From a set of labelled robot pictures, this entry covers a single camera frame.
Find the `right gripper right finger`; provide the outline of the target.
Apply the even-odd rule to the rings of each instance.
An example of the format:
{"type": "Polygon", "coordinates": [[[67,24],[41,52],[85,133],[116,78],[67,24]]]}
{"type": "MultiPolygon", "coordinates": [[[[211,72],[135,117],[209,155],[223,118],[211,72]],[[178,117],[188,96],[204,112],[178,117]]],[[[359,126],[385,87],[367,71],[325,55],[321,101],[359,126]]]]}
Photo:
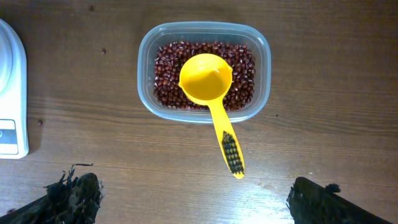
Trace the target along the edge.
{"type": "Polygon", "coordinates": [[[391,224],[340,197],[338,184],[322,187],[305,177],[296,178],[287,197],[287,207],[296,224],[391,224]]]}

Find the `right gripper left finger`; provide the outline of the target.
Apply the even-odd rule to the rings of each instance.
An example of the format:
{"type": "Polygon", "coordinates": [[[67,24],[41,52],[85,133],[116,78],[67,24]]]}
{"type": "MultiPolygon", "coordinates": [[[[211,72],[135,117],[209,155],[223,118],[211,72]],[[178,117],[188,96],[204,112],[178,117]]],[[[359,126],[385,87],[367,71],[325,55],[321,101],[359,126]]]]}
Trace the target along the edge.
{"type": "Polygon", "coordinates": [[[94,224],[104,198],[104,185],[96,174],[79,177],[75,167],[64,172],[59,181],[47,185],[46,195],[1,217],[4,224],[94,224]]]}

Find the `yellow plastic measuring scoop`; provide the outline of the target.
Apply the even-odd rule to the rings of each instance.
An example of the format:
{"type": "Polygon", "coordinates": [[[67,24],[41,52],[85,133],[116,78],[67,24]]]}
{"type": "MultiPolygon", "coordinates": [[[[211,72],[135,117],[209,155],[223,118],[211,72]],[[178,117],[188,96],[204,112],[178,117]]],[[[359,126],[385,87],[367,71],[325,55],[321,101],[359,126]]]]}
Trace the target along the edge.
{"type": "Polygon", "coordinates": [[[189,100],[209,108],[223,159],[234,177],[242,179],[243,153],[223,106],[223,98],[232,84],[232,71],[221,57],[199,54],[184,63],[178,85],[189,100]]]}

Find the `white digital kitchen scale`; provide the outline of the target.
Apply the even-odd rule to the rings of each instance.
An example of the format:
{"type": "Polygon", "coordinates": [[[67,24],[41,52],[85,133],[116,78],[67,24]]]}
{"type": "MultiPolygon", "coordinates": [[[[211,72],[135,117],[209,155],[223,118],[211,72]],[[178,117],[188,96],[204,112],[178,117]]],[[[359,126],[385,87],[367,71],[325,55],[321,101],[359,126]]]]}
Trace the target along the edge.
{"type": "Polygon", "coordinates": [[[1,20],[1,158],[29,152],[27,134],[27,58],[14,29],[1,20]]]}

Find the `red adzuki beans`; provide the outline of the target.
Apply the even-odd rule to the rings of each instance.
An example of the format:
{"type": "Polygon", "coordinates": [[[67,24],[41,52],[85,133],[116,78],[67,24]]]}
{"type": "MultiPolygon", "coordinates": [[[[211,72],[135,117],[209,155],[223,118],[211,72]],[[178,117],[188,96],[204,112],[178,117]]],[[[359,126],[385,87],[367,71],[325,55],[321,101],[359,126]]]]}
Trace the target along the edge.
{"type": "Polygon", "coordinates": [[[231,88],[223,98],[227,111],[236,111],[248,105],[254,96],[256,59],[246,45],[224,42],[175,41],[159,47],[155,62],[153,94],[164,107],[175,110],[207,110],[207,106],[190,101],[178,86],[184,63],[198,54],[214,54],[223,58],[233,69],[231,88]]]}

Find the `clear plastic food container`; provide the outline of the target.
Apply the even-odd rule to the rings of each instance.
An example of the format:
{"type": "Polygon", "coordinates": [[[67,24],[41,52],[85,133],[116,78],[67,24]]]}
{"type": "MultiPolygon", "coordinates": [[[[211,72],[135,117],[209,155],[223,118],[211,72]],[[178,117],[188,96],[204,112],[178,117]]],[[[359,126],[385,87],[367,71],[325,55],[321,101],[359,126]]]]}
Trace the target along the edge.
{"type": "Polygon", "coordinates": [[[255,28],[244,24],[214,21],[170,22],[151,29],[142,39],[137,60],[137,90],[144,106],[153,114],[174,121],[212,124],[208,110],[167,108],[154,96],[155,58],[159,47],[174,41],[224,42],[246,45],[255,60],[254,94],[244,108],[229,111],[232,123],[257,115],[266,105],[271,90],[271,49],[266,38],[255,28]]]}

